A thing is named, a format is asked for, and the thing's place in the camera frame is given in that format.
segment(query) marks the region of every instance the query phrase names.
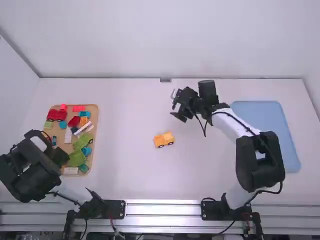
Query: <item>white tabletop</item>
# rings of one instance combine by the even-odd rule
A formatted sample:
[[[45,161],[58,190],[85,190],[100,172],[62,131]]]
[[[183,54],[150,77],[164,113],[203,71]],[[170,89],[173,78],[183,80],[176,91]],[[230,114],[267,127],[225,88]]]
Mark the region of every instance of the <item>white tabletop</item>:
[[[53,105],[97,104],[99,119],[91,172],[83,177],[63,177],[68,187],[79,193],[87,187],[108,199],[219,199],[237,180],[236,146],[214,127],[208,128],[204,138],[195,119],[183,123],[169,114],[172,90],[186,86],[197,90],[200,80],[42,79],[21,134],[42,129]],[[220,102],[278,101],[301,162],[298,173],[286,175],[280,195],[260,194],[254,203],[319,205],[320,123],[303,81],[216,79],[215,83]],[[153,137],[166,131],[175,136],[174,145],[155,148]],[[12,199],[1,192],[1,201]]]

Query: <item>blue mat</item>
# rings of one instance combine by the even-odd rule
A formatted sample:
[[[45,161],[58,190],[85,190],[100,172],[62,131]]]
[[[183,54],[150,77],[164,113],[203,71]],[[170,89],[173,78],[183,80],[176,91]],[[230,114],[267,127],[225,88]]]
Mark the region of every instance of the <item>blue mat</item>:
[[[281,104],[277,101],[235,101],[230,107],[240,118],[261,131],[273,131],[279,138],[286,172],[301,168]]]

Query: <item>white wall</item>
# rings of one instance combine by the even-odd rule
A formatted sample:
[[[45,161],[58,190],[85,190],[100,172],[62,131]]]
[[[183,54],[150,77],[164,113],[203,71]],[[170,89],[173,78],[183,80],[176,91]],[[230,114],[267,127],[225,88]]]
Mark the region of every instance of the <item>white wall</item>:
[[[38,76],[0,36],[0,154],[7,154],[21,138],[38,81]]]
[[[320,113],[320,1],[0,0],[43,77],[302,77]]]

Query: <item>yellow toy car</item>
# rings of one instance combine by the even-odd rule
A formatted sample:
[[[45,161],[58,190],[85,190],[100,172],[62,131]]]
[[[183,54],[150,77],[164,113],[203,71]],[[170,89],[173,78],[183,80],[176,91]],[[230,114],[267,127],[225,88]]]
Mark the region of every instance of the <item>yellow toy car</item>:
[[[172,135],[170,131],[157,135],[153,139],[154,144],[157,148],[163,148],[165,145],[172,145],[175,142],[175,137]]]

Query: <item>red toy block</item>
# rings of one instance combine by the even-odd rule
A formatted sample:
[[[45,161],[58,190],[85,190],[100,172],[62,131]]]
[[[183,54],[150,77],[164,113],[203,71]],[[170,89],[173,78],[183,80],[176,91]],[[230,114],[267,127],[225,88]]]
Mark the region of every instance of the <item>red toy block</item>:
[[[58,122],[62,122],[66,120],[67,118],[67,112],[65,110],[56,110],[56,109],[50,109],[48,112],[48,115],[46,116],[46,120],[53,122],[54,120],[57,120]]]
[[[73,106],[73,108],[72,108],[72,112],[81,112],[84,110],[86,110],[86,107],[83,105]]]
[[[68,122],[68,126],[70,128],[76,127],[78,126],[78,124],[80,123],[80,117],[79,116],[74,116],[69,122]]]
[[[67,104],[61,104],[61,106],[60,106],[60,110],[67,111],[67,109],[68,109]]]

